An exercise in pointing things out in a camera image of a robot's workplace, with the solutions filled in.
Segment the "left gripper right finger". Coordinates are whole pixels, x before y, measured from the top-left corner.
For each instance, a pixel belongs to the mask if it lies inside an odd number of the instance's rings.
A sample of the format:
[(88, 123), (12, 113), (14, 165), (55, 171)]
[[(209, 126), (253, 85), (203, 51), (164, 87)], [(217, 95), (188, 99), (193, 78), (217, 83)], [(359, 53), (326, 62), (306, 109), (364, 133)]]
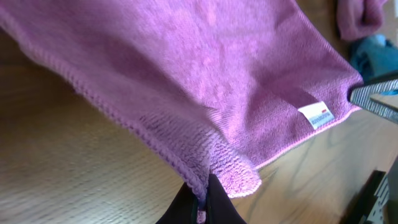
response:
[(209, 175), (206, 195), (206, 224), (246, 224), (214, 174)]

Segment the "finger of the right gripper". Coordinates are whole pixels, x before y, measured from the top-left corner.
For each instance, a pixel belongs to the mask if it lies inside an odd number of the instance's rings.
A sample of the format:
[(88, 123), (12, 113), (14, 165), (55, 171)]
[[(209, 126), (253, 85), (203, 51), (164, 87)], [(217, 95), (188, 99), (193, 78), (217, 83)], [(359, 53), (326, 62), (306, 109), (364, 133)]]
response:
[(397, 70), (353, 88), (349, 102), (397, 124)]

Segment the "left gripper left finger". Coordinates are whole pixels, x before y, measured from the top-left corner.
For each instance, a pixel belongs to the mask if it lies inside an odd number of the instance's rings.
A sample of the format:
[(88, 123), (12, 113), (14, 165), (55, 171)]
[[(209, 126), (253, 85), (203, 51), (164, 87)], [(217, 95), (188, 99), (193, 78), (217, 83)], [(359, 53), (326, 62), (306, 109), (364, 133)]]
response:
[(198, 199), (184, 183), (156, 224), (197, 224)]

